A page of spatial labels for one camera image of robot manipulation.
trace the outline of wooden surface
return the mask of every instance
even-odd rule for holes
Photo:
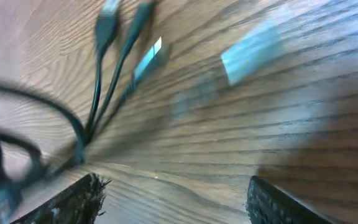
[[[100,4],[0,0],[0,78],[52,94],[85,121]],[[123,2],[126,24],[137,4]],[[220,54],[266,19],[280,56],[228,88]],[[166,67],[88,148],[89,164],[33,189],[19,215],[96,172],[112,179],[98,223],[247,223],[247,186],[259,174],[339,223],[358,223],[358,0],[164,0],[150,39],[160,35],[172,44]],[[104,90],[116,51],[104,61]],[[119,90],[140,55],[141,44]],[[45,156],[73,139],[55,113],[4,95],[0,126]],[[27,164],[19,151],[6,157],[13,175]]]

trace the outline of light blue object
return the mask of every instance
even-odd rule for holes
[[[134,78],[136,81],[140,80],[151,68],[159,66],[161,62],[159,58],[159,55],[161,54],[161,48],[162,40],[160,37],[136,66],[134,72]]]
[[[280,38],[271,22],[264,21],[221,55],[230,85],[235,85],[279,52]]]

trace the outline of wooden table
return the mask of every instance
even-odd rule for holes
[[[50,93],[85,121],[101,3],[0,0],[0,78]],[[125,26],[137,4],[123,2]],[[280,33],[280,56],[228,88],[220,54],[266,19]],[[38,186],[19,215],[95,172],[112,180],[98,223],[247,223],[247,186],[258,174],[333,220],[358,223],[358,0],[164,0],[149,43],[159,36],[172,44],[171,60],[88,148],[88,165]],[[104,92],[118,48],[104,61]],[[216,88],[200,93],[206,80]],[[0,126],[46,157],[73,139],[50,109],[6,95]],[[20,151],[6,157],[13,175],[28,164]]]

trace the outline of brown wood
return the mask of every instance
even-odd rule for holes
[[[0,1],[0,78],[52,94],[85,121],[101,3]],[[126,24],[137,4],[123,2]],[[281,56],[227,87],[220,54],[265,19],[280,33]],[[172,44],[167,66],[88,148],[89,164],[32,189],[18,215],[91,171],[112,179],[98,223],[247,223],[247,186],[259,174],[339,222],[358,223],[358,0],[164,0],[151,41],[160,35]],[[131,53],[119,90],[143,47]],[[104,91],[116,51],[104,61]],[[184,101],[200,102],[205,82],[215,87],[201,93],[208,100],[174,114]],[[73,139],[55,113],[7,96],[0,126],[37,141],[47,157]],[[26,165],[18,151],[6,157],[13,175]]]

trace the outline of wood grain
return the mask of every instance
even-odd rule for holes
[[[123,30],[138,3],[123,1]],[[101,4],[0,1],[0,78],[51,94],[85,121]],[[280,55],[228,87],[220,54],[266,19]],[[90,145],[88,165],[28,191],[18,216],[95,172],[112,179],[97,223],[247,223],[258,174],[339,223],[358,223],[358,0],[164,0],[152,30],[150,43],[172,45],[170,61]],[[104,61],[104,94],[123,38]],[[144,47],[128,58],[118,92]],[[6,95],[0,126],[46,157],[73,139],[53,111]],[[9,149],[9,172],[20,175],[27,156]]]

